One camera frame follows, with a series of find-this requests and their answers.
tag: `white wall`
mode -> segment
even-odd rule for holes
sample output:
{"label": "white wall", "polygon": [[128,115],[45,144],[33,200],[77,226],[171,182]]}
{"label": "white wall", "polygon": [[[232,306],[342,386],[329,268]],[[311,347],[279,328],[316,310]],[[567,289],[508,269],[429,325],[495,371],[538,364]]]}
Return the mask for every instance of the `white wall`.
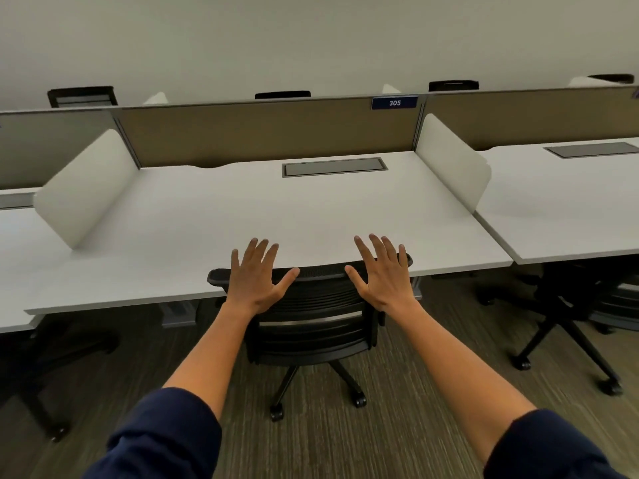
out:
{"label": "white wall", "polygon": [[560,87],[639,75],[638,14],[639,0],[0,0],[0,109],[101,84],[121,104]]}

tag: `left hand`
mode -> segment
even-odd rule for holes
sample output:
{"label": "left hand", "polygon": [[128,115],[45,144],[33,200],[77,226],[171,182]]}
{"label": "left hand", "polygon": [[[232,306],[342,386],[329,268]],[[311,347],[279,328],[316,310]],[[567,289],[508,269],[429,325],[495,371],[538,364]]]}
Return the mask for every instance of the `left hand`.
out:
{"label": "left hand", "polygon": [[274,285],[271,274],[279,245],[273,244],[264,255],[267,245],[266,239],[259,244],[256,238],[252,239],[244,252],[241,264],[238,250],[233,249],[231,252],[231,278],[226,304],[245,311],[250,318],[265,312],[282,299],[300,273],[299,268],[294,267]]}

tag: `dark blue shirt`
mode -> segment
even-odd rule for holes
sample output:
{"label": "dark blue shirt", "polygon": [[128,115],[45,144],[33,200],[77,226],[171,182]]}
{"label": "dark blue shirt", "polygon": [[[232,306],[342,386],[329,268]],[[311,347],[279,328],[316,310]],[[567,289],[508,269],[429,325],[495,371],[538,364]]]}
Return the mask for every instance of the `dark blue shirt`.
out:
{"label": "dark blue shirt", "polygon": [[[222,428],[211,409],[180,388],[163,388],[133,409],[85,479],[210,479]],[[550,410],[515,420],[484,469],[487,479],[621,479],[603,452]]]}

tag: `blue sign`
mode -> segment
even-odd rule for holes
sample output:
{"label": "blue sign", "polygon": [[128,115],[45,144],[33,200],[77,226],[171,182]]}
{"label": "blue sign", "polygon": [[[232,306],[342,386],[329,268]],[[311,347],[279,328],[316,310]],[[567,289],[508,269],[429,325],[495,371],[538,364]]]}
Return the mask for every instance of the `blue sign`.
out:
{"label": "blue sign", "polygon": [[372,98],[371,109],[412,109],[417,107],[417,95],[383,95]]}

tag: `desk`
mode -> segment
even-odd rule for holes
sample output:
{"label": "desk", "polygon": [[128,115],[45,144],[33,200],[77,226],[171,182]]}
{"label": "desk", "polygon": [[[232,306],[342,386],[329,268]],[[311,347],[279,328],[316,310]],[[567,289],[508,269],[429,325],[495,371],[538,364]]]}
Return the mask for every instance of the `desk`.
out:
{"label": "desk", "polygon": [[33,208],[0,210],[0,333],[37,325],[24,312],[29,298],[70,254]]}
{"label": "desk", "polygon": [[278,267],[357,260],[353,236],[369,233],[404,243],[413,276],[510,265],[416,153],[306,161],[372,156],[388,170],[282,178],[293,160],[143,168],[27,311],[222,296],[206,275],[252,237],[280,244]]}
{"label": "desk", "polygon": [[482,152],[492,168],[476,215],[518,264],[639,253],[639,154],[562,159],[545,146]]}

